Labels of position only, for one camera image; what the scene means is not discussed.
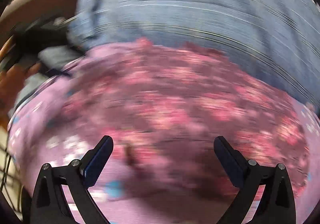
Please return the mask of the person's left hand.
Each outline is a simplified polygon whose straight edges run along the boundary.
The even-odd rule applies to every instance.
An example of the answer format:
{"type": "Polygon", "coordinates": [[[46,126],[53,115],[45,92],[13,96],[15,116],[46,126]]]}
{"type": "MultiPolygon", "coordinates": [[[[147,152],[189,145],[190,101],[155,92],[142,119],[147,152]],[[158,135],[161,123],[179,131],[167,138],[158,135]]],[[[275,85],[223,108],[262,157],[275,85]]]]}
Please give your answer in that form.
{"type": "Polygon", "coordinates": [[[24,82],[30,76],[36,74],[40,67],[41,64],[37,63],[28,70],[25,70],[23,67],[16,64],[7,72],[1,72],[1,116],[6,115],[13,108],[18,93],[24,87],[24,82]]]}

